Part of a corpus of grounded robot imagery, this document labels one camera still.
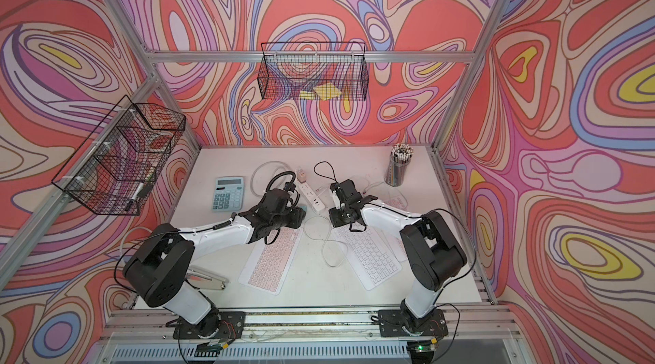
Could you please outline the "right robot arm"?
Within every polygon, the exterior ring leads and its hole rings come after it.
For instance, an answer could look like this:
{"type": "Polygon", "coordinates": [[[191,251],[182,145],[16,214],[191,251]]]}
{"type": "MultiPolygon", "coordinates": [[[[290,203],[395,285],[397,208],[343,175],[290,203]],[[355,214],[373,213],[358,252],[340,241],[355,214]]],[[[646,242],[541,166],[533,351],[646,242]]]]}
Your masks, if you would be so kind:
{"type": "Polygon", "coordinates": [[[408,213],[364,196],[352,180],[329,189],[334,202],[329,237],[346,252],[363,287],[371,291],[402,272],[414,275],[399,308],[373,314],[381,336],[445,337],[448,328],[436,301],[467,266],[467,255],[445,219],[436,210],[408,213]]]}

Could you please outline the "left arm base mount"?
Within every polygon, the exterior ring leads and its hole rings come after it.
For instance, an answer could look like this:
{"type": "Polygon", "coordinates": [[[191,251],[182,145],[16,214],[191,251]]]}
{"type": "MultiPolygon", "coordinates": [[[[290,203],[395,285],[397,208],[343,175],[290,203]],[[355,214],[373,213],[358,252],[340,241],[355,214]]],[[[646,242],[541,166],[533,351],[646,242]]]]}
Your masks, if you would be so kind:
{"type": "Polygon", "coordinates": [[[213,309],[198,324],[190,324],[184,318],[167,322],[175,339],[205,339],[233,341],[242,337],[247,315],[244,311],[218,311],[213,309]]]}

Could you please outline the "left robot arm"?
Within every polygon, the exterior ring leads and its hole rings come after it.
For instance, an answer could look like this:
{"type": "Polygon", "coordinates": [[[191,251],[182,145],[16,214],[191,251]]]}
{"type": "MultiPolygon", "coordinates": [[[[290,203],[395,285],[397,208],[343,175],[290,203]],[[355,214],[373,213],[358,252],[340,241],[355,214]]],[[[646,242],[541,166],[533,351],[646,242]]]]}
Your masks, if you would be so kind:
{"type": "Polygon", "coordinates": [[[233,246],[275,243],[282,229],[299,229],[306,211],[299,207],[296,173],[283,171],[269,181],[249,210],[224,222],[189,229],[164,223],[136,247],[122,273],[131,289],[151,308],[176,314],[200,338],[211,338],[224,322],[217,307],[186,279],[195,260],[233,246]]]}

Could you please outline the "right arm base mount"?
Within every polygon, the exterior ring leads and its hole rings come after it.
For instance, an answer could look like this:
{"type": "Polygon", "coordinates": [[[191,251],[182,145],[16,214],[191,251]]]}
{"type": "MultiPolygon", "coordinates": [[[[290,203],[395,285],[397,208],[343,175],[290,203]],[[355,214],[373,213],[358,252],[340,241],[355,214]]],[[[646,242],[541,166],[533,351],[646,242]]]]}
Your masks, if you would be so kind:
{"type": "Polygon", "coordinates": [[[371,316],[383,338],[430,337],[440,340],[449,335],[445,314],[433,309],[425,317],[416,318],[405,309],[381,309],[371,316]]]}

